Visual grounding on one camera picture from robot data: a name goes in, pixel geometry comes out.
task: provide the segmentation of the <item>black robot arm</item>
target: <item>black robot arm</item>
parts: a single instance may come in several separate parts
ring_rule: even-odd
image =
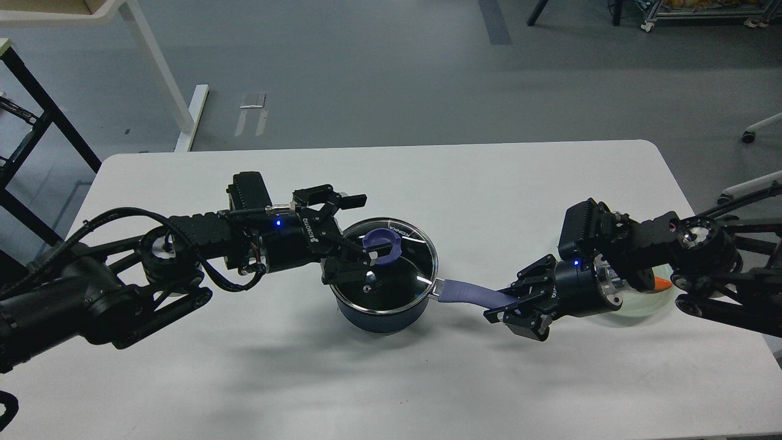
[[[235,175],[227,192],[226,211],[169,218],[137,208],[107,211],[31,263],[27,276],[0,292],[0,372],[78,334],[92,344],[126,348],[206,304],[212,291],[200,286],[205,275],[222,290],[240,291],[268,272],[319,261],[324,283],[362,280],[372,259],[389,251],[359,247],[336,225],[334,214],[364,206],[365,195],[348,197],[323,185],[273,205],[257,172]],[[320,209],[312,208],[316,204]],[[134,215],[161,226],[94,247],[79,242],[107,222]],[[208,262],[212,258],[252,279],[244,285],[227,280]],[[119,275],[139,263],[148,284],[123,283]]]
[[[590,316],[622,306],[622,292],[651,291],[652,268],[668,264],[672,282],[684,290],[683,312],[703,319],[782,337],[782,240],[757,240],[739,233],[782,232],[782,218],[741,221],[732,209],[782,193],[772,186],[701,215],[679,219],[670,211],[645,222],[611,212],[589,199],[565,213],[558,251],[517,273],[500,292],[518,298],[484,312],[491,323],[545,341],[562,316]],[[764,267],[742,272],[739,250],[768,256]],[[713,297],[724,295],[733,302]]]

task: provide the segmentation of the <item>glass pot lid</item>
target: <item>glass pot lid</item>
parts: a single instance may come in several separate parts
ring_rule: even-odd
[[[391,243],[393,248],[369,266],[364,281],[332,285],[341,302],[360,312],[392,315],[426,298],[437,276],[437,253],[423,231],[394,218],[369,218],[343,235],[361,246]]]

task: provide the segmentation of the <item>white table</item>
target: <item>white table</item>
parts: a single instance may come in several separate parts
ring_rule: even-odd
[[[74,227],[111,207],[165,215],[227,207],[239,171],[275,203],[331,183],[366,193],[343,227],[393,216],[426,231],[440,276],[500,288],[554,250],[587,197],[636,219],[691,209],[646,141],[120,155]],[[86,240],[143,233],[109,224]],[[139,272],[130,281],[141,282]],[[6,438],[701,438],[782,431],[782,372],[758,334],[672,307],[636,326],[566,317],[548,341],[430,302],[412,326],[368,334],[338,312],[320,268],[216,291],[204,308],[124,351],[81,338],[20,365]]]
[[[185,103],[185,98],[177,87],[174,75],[171,74],[137,0],[49,0],[46,3],[37,0],[14,0],[8,3],[13,6],[3,5],[0,1],[0,27],[105,26],[119,11],[138,46],[138,51],[152,72],[152,79],[160,88],[163,100],[181,130],[174,151],[190,151],[209,93],[209,85],[197,85],[190,104]]]

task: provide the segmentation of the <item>cable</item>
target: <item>cable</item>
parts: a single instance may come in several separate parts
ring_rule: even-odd
[[[5,407],[5,412],[0,416],[0,431],[2,431],[19,412],[19,399],[9,392],[0,391],[0,405]]]
[[[119,220],[120,218],[142,216],[151,218],[163,226],[166,226],[173,235],[175,235],[188,249],[194,249],[195,244],[184,234],[174,223],[168,218],[163,217],[155,212],[147,211],[137,207],[118,207],[112,210],[108,210],[91,221],[85,221],[84,226],[79,228],[73,235],[68,237],[60,246],[58,246],[51,255],[49,255],[36,269],[31,271],[27,276],[22,278],[19,282],[8,287],[0,294],[0,300],[12,298],[21,294],[21,291],[25,288],[31,287],[31,284],[37,280],[47,269],[50,269],[64,254],[74,247],[79,240],[87,236],[89,233],[95,231],[98,227],[105,225],[106,223]],[[201,264],[206,271],[209,278],[221,288],[229,292],[239,292],[248,290],[254,287],[260,281],[260,277],[265,273],[264,270],[256,272],[256,275],[244,285],[232,283],[220,274],[198,251],[195,251],[195,258]]]

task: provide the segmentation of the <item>purple pot handle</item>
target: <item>purple pot handle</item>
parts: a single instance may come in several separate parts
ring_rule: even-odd
[[[517,297],[456,280],[443,280],[443,288],[434,295],[438,302],[467,302],[485,308],[498,308],[518,301]]]

